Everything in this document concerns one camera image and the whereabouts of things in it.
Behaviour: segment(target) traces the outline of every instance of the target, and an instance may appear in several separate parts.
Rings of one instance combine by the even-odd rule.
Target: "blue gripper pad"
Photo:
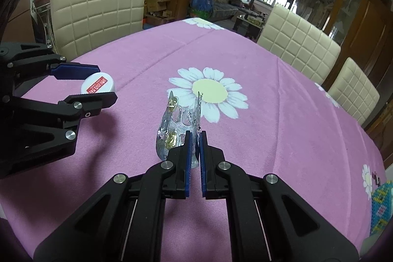
[[[200,180],[202,184],[202,197],[206,195],[206,166],[205,166],[205,153],[203,151],[202,134],[199,135],[199,153],[200,153]]]
[[[192,146],[191,141],[193,140],[193,134],[190,132],[190,139],[188,139],[188,151],[187,151],[187,169],[185,171],[185,196],[190,196],[190,179],[191,179],[191,157],[192,157]]]
[[[50,70],[50,75],[58,80],[85,80],[96,72],[100,72],[97,65],[60,63],[56,68]]]

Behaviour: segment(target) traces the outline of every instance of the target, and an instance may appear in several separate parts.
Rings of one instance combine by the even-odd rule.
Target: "glass cabinet door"
[[[333,24],[329,37],[340,46],[347,35],[353,19],[355,18],[359,4],[360,0],[344,0],[337,14],[336,21]]]

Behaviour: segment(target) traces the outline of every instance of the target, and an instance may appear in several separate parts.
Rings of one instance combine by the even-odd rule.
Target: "cream leather chair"
[[[75,59],[142,30],[145,0],[50,0],[56,51]]]
[[[341,51],[321,30],[279,4],[270,13],[257,44],[320,85]]]
[[[360,125],[365,122],[379,100],[378,91],[350,57],[345,61],[328,94]]]

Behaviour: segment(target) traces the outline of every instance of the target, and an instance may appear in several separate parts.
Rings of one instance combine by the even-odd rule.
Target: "white curtain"
[[[297,0],[296,14],[303,18],[310,17],[311,12],[319,3],[319,0]]]

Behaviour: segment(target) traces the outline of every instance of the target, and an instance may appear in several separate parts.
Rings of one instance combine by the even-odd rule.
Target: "yellow capsule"
[[[167,149],[172,149],[173,147],[176,146],[176,141],[177,141],[176,131],[170,131],[168,133],[166,140],[165,140],[165,147]]]
[[[168,111],[173,112],[174,108],[176,107],[176,104],[177,104],[177,97],[169,97]]]

